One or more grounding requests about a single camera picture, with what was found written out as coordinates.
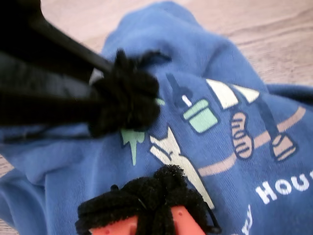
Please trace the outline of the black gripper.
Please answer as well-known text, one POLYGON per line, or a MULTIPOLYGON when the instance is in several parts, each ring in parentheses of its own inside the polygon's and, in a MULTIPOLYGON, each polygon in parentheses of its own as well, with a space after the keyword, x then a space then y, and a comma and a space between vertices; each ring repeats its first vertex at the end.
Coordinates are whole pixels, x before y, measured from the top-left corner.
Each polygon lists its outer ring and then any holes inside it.
POLYGON ((49 122, 48 40, 30 25, 42 18, 39 0, 0 2, 0 123, 49 122))

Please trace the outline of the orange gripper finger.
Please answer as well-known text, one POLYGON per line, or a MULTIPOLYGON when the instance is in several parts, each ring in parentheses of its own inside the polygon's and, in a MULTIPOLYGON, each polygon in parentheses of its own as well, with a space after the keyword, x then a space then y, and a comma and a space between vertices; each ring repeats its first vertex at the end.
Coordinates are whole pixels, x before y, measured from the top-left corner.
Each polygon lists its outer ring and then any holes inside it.
POLYGON ((80 204, 75 222, 77 234, 90 235, 91 229, 105 227, 131 218, 139 219, 142 232, 152 222, 157 208, 157 180, 140 177, 129 181, 123 188, 112 185, 111 190, 80 204))
POLYGON ((177 165, 165 165, 153 174, 158 186, 158 207, 154 211, 152 234, 176 235, 171 208, 183 206, 199 225, 201 230, 210 234, 210 208, 203 197, 187 186, 183 170, 177 165))

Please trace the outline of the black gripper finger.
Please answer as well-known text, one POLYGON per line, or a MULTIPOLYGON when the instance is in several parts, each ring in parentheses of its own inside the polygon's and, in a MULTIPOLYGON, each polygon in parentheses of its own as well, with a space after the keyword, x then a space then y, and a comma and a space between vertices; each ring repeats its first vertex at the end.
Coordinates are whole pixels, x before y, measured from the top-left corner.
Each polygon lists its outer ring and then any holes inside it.
POLYGON ((124 50, 118 49, 115 60, 109 61, 64 34, 44 17, 40 19, 40 35, 52 44, 52 62, 47 68, 71 76, 71 81, 90 82, 98 93, 98 97, 80 99, 80 104, 103 102, 105 108, 155 106, 159 83, 143 68, 160 58, 160 51, 148 50, 128 57, 124 50))
POLYGON ((91 86, 98 93, 96 103, 82 97, 72 104, 61 101, 47 128, 85 122, 90 134, 100 137, 122 129, 148 129, 160 114, 159 82, 148 73, 105 75, 91 86))

